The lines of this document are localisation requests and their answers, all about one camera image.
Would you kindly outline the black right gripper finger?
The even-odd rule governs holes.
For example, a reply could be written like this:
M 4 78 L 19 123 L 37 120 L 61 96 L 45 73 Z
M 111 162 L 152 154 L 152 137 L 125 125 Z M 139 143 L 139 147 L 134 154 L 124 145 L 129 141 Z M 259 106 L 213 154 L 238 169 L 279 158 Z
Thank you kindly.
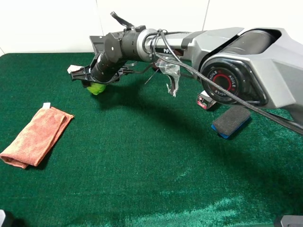
M 91 82 L 90 81 L 86 81 L 86 80 L 82 80 L 81 81 L 82 85 L 84 88 L 88 88 L 91 86 Z

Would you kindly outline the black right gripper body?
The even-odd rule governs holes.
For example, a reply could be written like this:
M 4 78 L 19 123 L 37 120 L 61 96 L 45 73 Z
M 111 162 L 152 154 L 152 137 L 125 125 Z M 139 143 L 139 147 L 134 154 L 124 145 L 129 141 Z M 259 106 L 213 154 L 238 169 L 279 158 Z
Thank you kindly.
M 124 74 L 128 74 L 129 68 L 125 61 L 116 63 L 108 59 L 104 53 L 96 54 L 90 65 L 71 73 L 71 80 L 86 80 L 91 83 L 110 84 L 120 80 Z

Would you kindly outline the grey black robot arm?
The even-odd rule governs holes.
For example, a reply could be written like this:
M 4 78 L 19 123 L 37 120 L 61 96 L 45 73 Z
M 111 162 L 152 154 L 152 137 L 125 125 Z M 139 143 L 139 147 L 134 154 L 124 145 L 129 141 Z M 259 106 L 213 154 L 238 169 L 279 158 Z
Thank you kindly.
M 216 102 L 303 131 L 303 46 L 282 28 L 167 32 L 129 25 L 90 40 L 91 64 L 71 72 L 85 87 L 130 74 L 128 61 L 163 61 L 185 68 Z

